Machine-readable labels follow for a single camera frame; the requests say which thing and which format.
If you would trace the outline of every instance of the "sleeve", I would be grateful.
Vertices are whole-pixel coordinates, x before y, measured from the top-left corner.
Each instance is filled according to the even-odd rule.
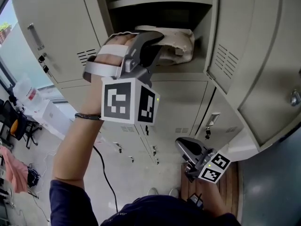
[[[58,180],[50,183],[52,226],[98,225],[85,190]]]
[[[214,225],[219,226],[240,226],[236,217],[231,213],[226,213],[214,219]]]

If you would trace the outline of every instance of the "wire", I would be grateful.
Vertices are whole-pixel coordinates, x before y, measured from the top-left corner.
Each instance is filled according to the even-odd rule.
[[[37,204],[36,200],[34,199],[34,196],[32,196],[32,198],[33,198],[34,202],[36,203],[36,205],[38,206],[38,208],[41,209],[41,211],[43,212],[46,221],[49,222],[49,220],[48,220],[47,217],[46,217],[46,214],[44,213],[44,210]]]
[[[15,210],[15,212],[16,212],[16,214],[17,214],[18,216],[21,216],[21,212],[22,212],[22,215],[23,215],[23,218],[24,218],[24,221],[25,221],[25,226],[27,226],[27,222],[26,222],[26,219],[25,219],[25,216],[24,216],[23,211],[20,209],[20,210],[19,210],[19,213],[18,213],[18,211],[16,210],[16,208],[14,208],[14,210]]]
[[[15,206],[15,204],[14,204],[15,193],[13,193],[13,191],[12,191],[10,188],[9,188],[9,191],[10,191],[10,193],[8,193],[8,194],[9,194],[9,196],[10,196],[10,198],[11,198],[11,204],[12,204],[11,206],[12,206],[12,208],[15,210],[15,212],[16,212],[16,214],[17,214],[18,216],[21,216],[21,212],[22,212],[23,219],[24,219],[24,221],[25,221],[25,226],[27,226],[27,222],[26,222],[26,219],[25,219],[25,215],[24,215],[22,209],[20,209],[20,210],[19,210],[19,213],[18,213],[18,211],[17,211],[17,209],[16,209],[16,206]]]
[[[53,155],[50,154],[50,153],[51,153],[51,152],[57,151],[57,149],[58,149],[58,147],[57,147],[56,149],[52,150],[52,151],[49,151],[49,152],[47,153],[46,157],[44,157],[44,160],[43,160],[43,161],[44,161],[44,163],[45,163],[46,169],[45,169],[45,171],[43,172],[43,174],[40,175],[40,178],[43,178],[43,182],[42,182],[42,188],[41,188],[41,190],[38,191],[38,192],[36,193],[37,196],[43,191],[43,186],[44,186],[44,175],[45,175],[46,171],[48,170],[46,158],[47,158],[49,155],[50,155],[50,156],[55,156],[56,153],[54,153]]]
[[[111,185],[110,185],[110,183],[109,183],[109,181],[108,181],[108,179],[107,179],[107,175],[105,174],[105,171],[104,171],[104,161],[103,161],[103,156],[100,154],[99,150],[98,150],[95,146],[93,146],[93,148],[94,148],[94,150],[96,150],[97,154],[100,156],[100,159],[102,160],[102,163],[103,163],[103,175],[104,175],[104,178],[105,178],[105,180],[107,181],[107,183],[108,183],[110,189],[111,189],[112,192],[113,192],[114,199],[115,199],[116,213],[118,213],[116,194],[115,194],[113,188],[111,187]]]

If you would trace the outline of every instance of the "green object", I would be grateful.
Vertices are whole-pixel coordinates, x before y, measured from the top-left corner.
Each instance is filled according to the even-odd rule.
[[[8,27],[10,27],[10,26],[11,26],[11,25],[10,25],[9,23],[5,22],[4,24],[1,24],[1,25],[0,25],[0,31],[4,30],[4,29],[6,29],[6,28],[8,28]]]

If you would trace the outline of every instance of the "black cable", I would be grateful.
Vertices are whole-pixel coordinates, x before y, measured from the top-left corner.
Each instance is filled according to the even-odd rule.
[[[34,202],[36,203],[36,205],[38,206],[38,208],[41,209],[41,211],[43,212],[46,221],[49,222],[49,220],[48,220],[47,217],[46,217],[46,214],[45,214],[44,210],[37,204],[36,200],[34,199],[34,196],[32,196],[32,198],[33,198]]]
[[[100,154],[100,152],[97,150],[97,148],[95,146],[93,146],[94,150],[96,150],[97,154],[100,156],[100,159],[102,160],[102,163],[103,163],[103,175],[104,175],[104,178],[105,180],[107,181],[110,189],[112,190],[113,194],[114,194],[114,199],[115,199],[115,206],[116,206],[116,213],[118,213],[118,207],[117,207],[117,199],[116,199],[116,195],[115,195],[115,192],[113,190],[113,188],[111,187],[111,184],[109,183],[108,179],[107,179],[107,175],[105,174],[105,171],[104,171],[104,161],[103,161],[103,156]]]
[[[24,216],[23,211],[20,209],[20,210],[19,210],[19,213],[18,213],[18,211],[16,210],[16,208],[14,208],[14,210],[15,210],[15,212],[16,212],[16,214],[17,214],[18,216],[21,216],[21,212],[22,212],[23,218],[24,218],[24,221],[25,221],[25,225],[27,226],[27,222],[26,222],[26,219],[25,219],[25,216]]]

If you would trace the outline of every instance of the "locker vent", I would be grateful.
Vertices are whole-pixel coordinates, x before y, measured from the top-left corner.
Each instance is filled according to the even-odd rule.
[[[124,132],[135,132],[133,127],[130,126],[122,126],[121,127],[122,131]]]
[[[189,131],[189,128],[176,128],[176,133],[187,133]]]
[[[219,44],[215,54],[214,65],[220,68],[223,74],[231,80],[238,65],[238,58]]]
[[[87,51],[82,51],[82,52],[77,53],[79,61],[82,65],[86,65],[87,59],[92,55],[96,55],[95,49],[90,49]]]
[[[228,129],[226,130],[226,133],[233,132],[233,131],[235,131],[236,129],[237,129],[237,126],[235,126],[235,127],[230,127],[230,128],[228,128]]]

